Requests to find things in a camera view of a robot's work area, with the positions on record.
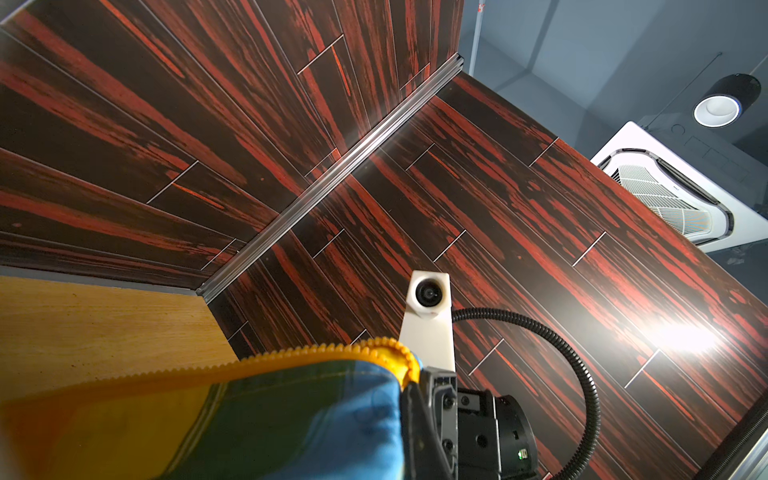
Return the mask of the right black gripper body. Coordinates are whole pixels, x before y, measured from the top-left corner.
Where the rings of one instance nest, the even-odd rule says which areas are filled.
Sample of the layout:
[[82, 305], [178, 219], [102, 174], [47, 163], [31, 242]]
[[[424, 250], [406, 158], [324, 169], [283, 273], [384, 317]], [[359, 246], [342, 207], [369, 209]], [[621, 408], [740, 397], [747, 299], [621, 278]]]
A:
[[439, 479], [536, 479], [530, 422], [510, 395], [461, 388], [455, 373], [421, 371], [426, 439], [419, 471]]

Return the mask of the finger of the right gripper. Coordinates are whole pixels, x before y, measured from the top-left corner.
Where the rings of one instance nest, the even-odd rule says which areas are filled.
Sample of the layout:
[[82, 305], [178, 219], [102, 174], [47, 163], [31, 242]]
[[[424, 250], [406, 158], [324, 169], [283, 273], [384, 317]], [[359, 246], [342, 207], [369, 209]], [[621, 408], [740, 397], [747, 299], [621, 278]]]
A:
[[450, 380], [409, 384], [400, 397], [405, 479], [456, 478], [456, 389]]

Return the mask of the rainbow striped hooded jacket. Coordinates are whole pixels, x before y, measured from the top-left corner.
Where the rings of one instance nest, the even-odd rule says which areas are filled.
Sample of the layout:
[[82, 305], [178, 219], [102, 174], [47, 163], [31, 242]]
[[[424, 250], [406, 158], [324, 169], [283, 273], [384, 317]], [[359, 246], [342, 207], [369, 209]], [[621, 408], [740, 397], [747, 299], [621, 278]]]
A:
[[400, 479], [400, 398], [421, 365], [392, 338], [83, 383], [4, 404], [25, 479]]

